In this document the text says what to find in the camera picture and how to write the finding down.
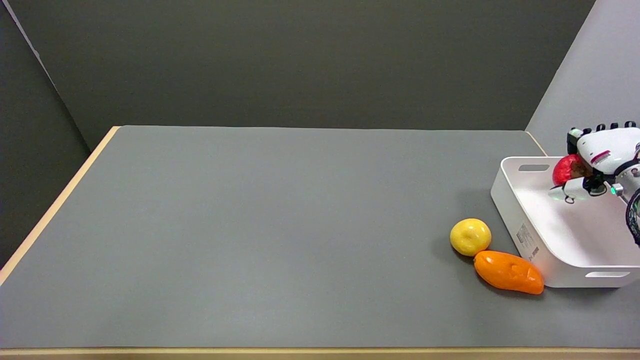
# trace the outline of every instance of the apple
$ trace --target apple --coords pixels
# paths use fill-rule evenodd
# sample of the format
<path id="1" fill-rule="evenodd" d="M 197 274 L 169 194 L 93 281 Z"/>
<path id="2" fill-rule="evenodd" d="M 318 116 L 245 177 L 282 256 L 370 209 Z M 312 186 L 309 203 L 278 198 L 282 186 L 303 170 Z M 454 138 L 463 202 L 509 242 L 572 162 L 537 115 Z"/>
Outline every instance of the apple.
<path id="1" fill-rule="evenodd" d="M 491 243 L 489 227 L 476 218 L 464 219 L 458 222 L 449 235 L 451 246 L 465 256 L 475 256 L 485 250 Z"/>

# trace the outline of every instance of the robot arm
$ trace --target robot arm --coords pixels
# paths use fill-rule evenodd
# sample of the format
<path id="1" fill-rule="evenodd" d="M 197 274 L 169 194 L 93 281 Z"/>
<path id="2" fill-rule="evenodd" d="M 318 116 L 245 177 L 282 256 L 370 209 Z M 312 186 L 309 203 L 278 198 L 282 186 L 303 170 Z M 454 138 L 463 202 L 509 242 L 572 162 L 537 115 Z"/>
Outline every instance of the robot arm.
<path id="1" fill-rule="evenodd" d="M 640 129 L 636 123 L 627 121 L 624 128 L 613 123 L 609 129 L 600 124 L 595 132 L 574 128 L 567 133 L 566 142 L 567 153 L 578 155 L 591 174 L 552 188 L 549 196 L 573 204 L 576 200 L 606 193 L 605 183 L 608 183 L 611 192 L 627 203 L 627 227 L 640 246 L 640 227 L 637 223 L 640 207 Z"/>

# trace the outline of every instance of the white storage bin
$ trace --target white storage bin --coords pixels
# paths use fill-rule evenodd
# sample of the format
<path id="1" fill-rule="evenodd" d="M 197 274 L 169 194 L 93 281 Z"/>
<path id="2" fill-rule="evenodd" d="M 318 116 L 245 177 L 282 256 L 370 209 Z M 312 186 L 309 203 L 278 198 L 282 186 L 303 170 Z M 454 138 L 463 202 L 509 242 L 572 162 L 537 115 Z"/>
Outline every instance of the white storage bin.
<path id="1" fill-rule="evenodd" d="M 520 255 L 552 288 L 619 288 L 640 278 L 640 249 L 620 198 L 607 192 L 567 204 L 547 195 L 560 159 L 512 157 L 500 164 L 491 197 Z"/>

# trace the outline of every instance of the orange fruit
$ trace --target orange fruit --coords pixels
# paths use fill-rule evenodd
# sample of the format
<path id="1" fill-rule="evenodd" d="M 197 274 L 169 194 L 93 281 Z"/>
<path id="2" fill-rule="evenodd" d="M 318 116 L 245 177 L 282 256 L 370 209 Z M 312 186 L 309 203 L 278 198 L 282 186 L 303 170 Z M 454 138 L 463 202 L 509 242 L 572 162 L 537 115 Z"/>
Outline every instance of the orange fruit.
<path id="1" fill-rule="evenodd" d="M 485 250 L 474 257 L 474 268 L 484 281 L 498 289 L 539 295 L 545 289 L 540 271 L 519 256 Z"/>

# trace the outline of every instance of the gray wall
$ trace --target gray wall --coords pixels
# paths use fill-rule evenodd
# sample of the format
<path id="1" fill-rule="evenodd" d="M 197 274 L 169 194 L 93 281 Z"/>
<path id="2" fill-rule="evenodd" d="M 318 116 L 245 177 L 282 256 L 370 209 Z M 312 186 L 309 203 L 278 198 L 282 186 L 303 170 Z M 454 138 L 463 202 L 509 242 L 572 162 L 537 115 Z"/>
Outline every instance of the gray wall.
<path id="1" fill-rule="evenodd" d="M 51 83 L 0 5 L 0 267 L 87 157 Z"/>
<path id="2" fill-rule="evenodd" d="M 571 127 L 640 124 L 640 1 L 598 0 L 527 126 L 549 155 Z"/>
<path id="3" fill-rule="evenodd" d="M 89 145 L 119 124 L 524 129 L 593 0 L 10 0 Z"/>

